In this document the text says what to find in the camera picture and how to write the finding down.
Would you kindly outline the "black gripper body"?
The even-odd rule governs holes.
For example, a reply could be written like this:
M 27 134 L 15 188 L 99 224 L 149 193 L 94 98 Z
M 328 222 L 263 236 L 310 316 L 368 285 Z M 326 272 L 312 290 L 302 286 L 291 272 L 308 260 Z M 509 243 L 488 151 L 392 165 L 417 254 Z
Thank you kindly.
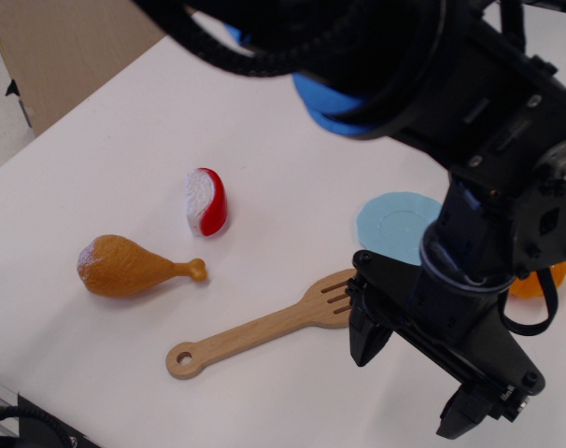
M 488 416 L 514 421 L 545 387 L 544 376 L 514 337 L 537 335 L 545 323 L 517 323 L 506 316 L 505 305 L 515 279 L 545 273 L 545 252 L 537 243 L 502 252 L 494 239 L 477 242 L 461 231 L 456 235 L 459 250 L 453 253 L 447 233 L 427 229 L 419 266 L 357 252 L 350 300 L 363 301 L 392 335 L 460 386 L 484 387 L 493 401 Z

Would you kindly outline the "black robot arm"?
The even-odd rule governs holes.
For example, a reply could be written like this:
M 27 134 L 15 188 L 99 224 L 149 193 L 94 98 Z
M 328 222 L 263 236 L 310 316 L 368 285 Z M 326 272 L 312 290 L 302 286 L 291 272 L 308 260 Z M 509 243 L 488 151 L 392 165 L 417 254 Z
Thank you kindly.
M 293 75 L 312 119 L 354 139 L 388 136 L 449 172 L 440 216 L 411 266 L 362 250 L 347 284 L 350 352 L 367 364 L 398 334 L 460 383 L 438 434 L 515 419 L 545 385 L 516 342 L 546 322 L 504 312 L 535 276 L 554 315 L 566 262 L 566 86 L 525 52 L 523 3 L 142 1 L 196 57 L 246 77 Z

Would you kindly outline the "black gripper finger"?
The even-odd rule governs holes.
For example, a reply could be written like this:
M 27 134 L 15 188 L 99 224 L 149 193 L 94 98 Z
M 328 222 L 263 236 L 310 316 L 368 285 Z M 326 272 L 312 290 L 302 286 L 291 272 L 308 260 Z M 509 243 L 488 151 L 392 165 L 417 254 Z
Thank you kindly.
M 436 434 L 457 439 L 478 426 L 491 411 L 493 401 L 480 385 L 461 385 L 446 403 Z
M 392 335 L 392 329 L 372 316 L 363 301 L 352 299 L 350 303 L 350 355 L 357 366 L 363 367 L 384 348 Z

